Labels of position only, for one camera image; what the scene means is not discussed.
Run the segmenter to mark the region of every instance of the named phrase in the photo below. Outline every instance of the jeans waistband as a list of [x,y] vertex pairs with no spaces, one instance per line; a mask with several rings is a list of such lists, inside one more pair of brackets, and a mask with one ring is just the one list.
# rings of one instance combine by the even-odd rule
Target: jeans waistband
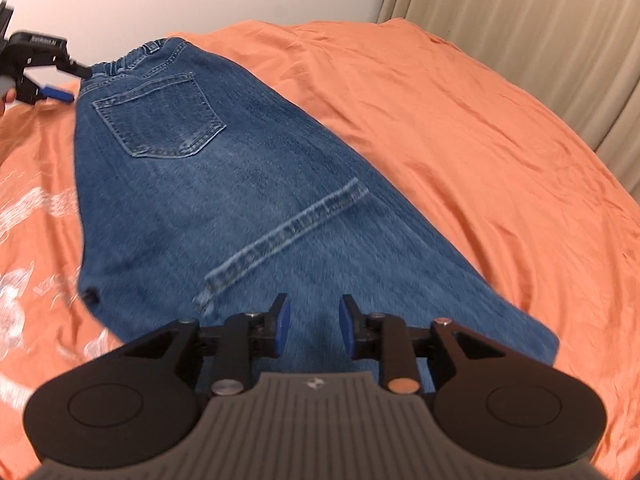
[[91,67],[93,76],[110,77],[116,75],[122,70],[130,70],[140,61],[145,59],[146,56],[160,50],[167,41],[168,40],[166,38],[162,40],[148,41],[144,45],[139,46],[128,54],[122,56],[120,59],[111,62],[97,63]]

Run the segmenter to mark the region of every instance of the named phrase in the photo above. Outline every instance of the white print on sheet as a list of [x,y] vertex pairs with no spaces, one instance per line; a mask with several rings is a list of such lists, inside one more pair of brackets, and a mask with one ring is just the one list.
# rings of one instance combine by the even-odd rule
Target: white print on sheet
[[69,288],[75,290],[78,287],[78,275],[80,274],[80,267],[78,267],[71,276],[65,276],[64,274],[54,274],[49,276],[46,280],[42,280],[39,284],[33,287],[33,292],[38,296],[44,296],[50,290],[63,285],[68,285]]
[[59,341],[56,341],[56,352],[62,358],[68,361],[79,361],[79,357],[71,350],[62,345]]
[[9,350],[22,345],[24,310],[18,299],[29,283],[34,263],[28,269],[11,270],[0,278],[0,361]]
[[84,345],[84,357],[91,361],[97,359],[101,355],[106,354],[109,351],[109,331],[106,328],[102,329],[100,335],[89,341]]
[[51,194],[41,187],[34,187],[20,200],[0,209],[0,243],[6,240],[12,228],[24,222],[40,208],[55,217],[76,214],[78,212],[76,194],[71,188],[59,194]]
[[73,302],[78,299],[78,297],[79,297],[79,294],[74,294],[71,296],[67,292],[59,292],[55,295],[53,300],[51,300],[51,306],[49,307],[49,310],[53,310],[53,308],[57,304],[60,304],[60,302],[62,302],[62,306],[64,306],[65,308],[69,308],[71,307]]
[[15,171],[9,173],[4,179],[0,180],[0,198],[2,198],[6,192],[6,188],[8,187],[7,180],[12,178],[15,175]]
[[0,374],[0,400],[15,411],[21,412],[31,395],[33,395],[32,388],[18,384],[9,377]]

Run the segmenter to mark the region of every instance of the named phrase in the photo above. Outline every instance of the denim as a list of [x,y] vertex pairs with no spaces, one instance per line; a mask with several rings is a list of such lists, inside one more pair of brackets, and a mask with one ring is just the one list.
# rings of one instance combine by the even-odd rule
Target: denim
[[286,350],[258,370],[374,371],[344,349],[338,303],[352,294],[364,312],[411,326],[450,317],[553,362],[550,330],[498,296],[364,158],[241,66],[171,38],[93,70],[77,102],[79,290],[123,341],[181,317],[221,324],[287,292]]

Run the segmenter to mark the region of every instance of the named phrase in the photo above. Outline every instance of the gray ribbed panel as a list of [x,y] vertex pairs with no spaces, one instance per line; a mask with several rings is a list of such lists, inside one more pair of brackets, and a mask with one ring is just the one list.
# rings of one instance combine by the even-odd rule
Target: gray ribbed panel
[[[325,381],[312,389],[306,381]],[[447,439],[421,399],[382,390],[368,372],[262,374],[216,397],[182,443],[147,463],[82,471],[45,462],[30,480],[602,480],[588,462],[514,470]]]

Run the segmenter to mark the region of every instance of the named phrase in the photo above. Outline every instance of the bed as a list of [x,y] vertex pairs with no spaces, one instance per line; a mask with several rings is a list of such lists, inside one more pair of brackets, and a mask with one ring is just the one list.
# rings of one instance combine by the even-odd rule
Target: bed
[[[640,469],[640,208],[568,126],[402,19],[175,35],[238,62],[335,132],[500,295],[554,330],[556,367],[606,404],[594,464],[616,480]],[[72,106],[50,101],[0,121],[4,480],[38,465],[20,422],[31,392],[119,345],[76,295],[74,124]]]

